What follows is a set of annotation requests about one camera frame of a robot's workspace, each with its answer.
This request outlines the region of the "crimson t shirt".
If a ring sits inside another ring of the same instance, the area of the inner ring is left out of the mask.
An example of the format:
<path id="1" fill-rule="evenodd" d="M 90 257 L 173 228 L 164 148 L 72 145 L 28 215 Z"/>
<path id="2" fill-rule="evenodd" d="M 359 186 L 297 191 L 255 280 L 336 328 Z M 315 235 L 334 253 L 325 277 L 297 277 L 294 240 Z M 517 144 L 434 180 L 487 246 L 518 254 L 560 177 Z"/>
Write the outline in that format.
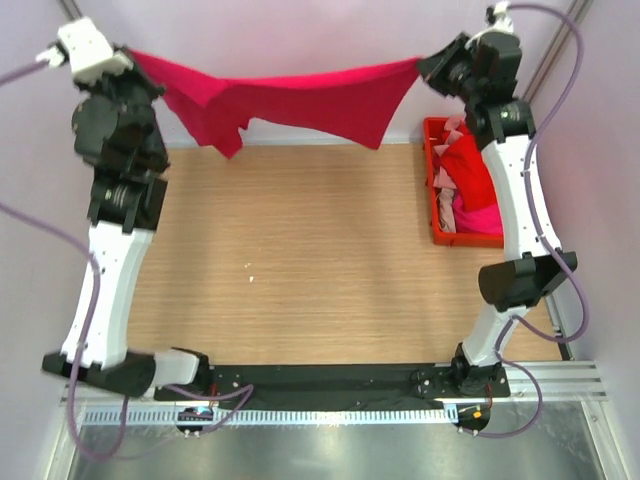
<path id="1" fill-rule="evenodd" d="M 419 76 L 416 58 L 311 75 L 233 79 L 140 51 L 132 56 L 164 88 L 164 102 L 196 143 L 226 158 L 242 149 L 241 133 L 254 119 L 376 149 Z"/>

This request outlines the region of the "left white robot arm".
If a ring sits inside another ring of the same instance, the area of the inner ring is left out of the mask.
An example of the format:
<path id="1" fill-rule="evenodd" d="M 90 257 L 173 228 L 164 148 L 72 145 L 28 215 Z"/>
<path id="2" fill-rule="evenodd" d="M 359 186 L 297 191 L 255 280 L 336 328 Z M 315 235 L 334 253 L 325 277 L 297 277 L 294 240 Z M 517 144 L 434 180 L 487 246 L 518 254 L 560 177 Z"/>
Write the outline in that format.
<path id="1" fill-rule="evenodd" d="M 207 355 L 127 346 L 137 278 L 168 186 L 162 176 L 169 158 L 153 108 L 164 90 L 125 47 L 74 83 L 88 95 L 73 112 L 72 129 L 76 154 L 93 170 L 89 259 L 72 326 L 42 369 L 132 398 L 152 390 L 160 401 L 202 399 L 213 384 Z"/>

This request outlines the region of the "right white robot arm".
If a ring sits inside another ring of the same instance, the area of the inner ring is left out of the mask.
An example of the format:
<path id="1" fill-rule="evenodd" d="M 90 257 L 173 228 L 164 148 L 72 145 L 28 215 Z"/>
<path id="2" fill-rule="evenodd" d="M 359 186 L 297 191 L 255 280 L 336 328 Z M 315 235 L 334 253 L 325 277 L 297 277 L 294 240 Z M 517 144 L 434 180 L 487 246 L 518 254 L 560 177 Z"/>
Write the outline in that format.
<path id="1" fill-rule="evenodd" d="M 432 90 L 463 101 L 503 227 L 505 259 L 480 269 L 485 305 L 446 375 L 458 395 L 480 396 L 499 383 L 499 356 L 515 325 L 577 268 L 576 254 L 563 250 L 546 209 L 531 108 L 514 94 L 521 58 L 517 36 L 487 31 L 477 37 L 461 33 L 418 63 Z"/>

